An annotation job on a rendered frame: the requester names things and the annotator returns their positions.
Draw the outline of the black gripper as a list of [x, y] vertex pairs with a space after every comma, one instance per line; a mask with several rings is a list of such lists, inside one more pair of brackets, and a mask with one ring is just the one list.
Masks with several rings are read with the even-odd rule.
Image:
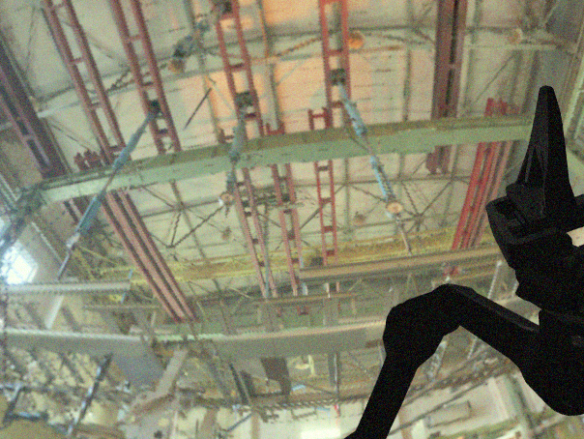
[[573, 254], [567, 232], [584, 227], [584, 193], [569, 183], [560, 108], [551, 86], [541, 86], [531, 138], [516, 182], [486, 206], [490, 229], [517, 272]]

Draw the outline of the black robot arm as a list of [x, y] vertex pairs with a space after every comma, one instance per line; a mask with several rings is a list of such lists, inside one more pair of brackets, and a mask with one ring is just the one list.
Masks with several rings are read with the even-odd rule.
[[473, 288], [442, 284], [393, 307], [382, 339], [386, 359], [357, 429], [343, 439], [386, 439], [420, 365], [462, 326], [511, 359], [557, 413], [584, 414], [584, 261], [573, 254], [522, 272], [515, 292], [539, 325]]

